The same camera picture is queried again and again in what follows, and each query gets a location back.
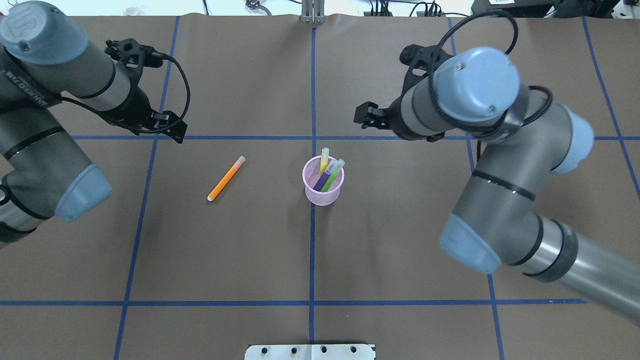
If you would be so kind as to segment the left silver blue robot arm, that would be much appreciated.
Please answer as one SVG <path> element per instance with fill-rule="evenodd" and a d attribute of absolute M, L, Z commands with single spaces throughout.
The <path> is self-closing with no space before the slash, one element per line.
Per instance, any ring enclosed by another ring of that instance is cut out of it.
<path fill-rule="evenodd" d="M 52 107 L 67 102 L 134 135 L 159 133 L 183 142 L 190 100 L 181 114 L 156 111 L 139 85 L 145 68 L 165 62 L 177 63 L 132 38 L 100 48 L 48 2 L 18 3 L 2 16 L 0 150 L 12 166 L 1 178 L 2 248 L 50 218 L 75 221 L 113 192 Z"/>

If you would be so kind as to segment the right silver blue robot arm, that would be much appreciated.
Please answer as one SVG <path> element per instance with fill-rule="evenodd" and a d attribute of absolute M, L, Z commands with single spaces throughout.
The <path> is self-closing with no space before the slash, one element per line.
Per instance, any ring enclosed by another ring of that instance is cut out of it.
<path fill-rule="evenodd" d="M 594 146 L 594 130 L 566 105 L 525 85 L 508 55 L 475 47 L 450 55 L 407 46 L 402 94 L 387 108 L 366 101 L 353 121 L 406 141 L 435 142 L 459 129 L 486 148 L 439 237 L 439 248 L 483 274 L 501 265 L 639 324 L 639 263 L 567 224 L 536 214 L 551 174 L 566 174 Z"/>

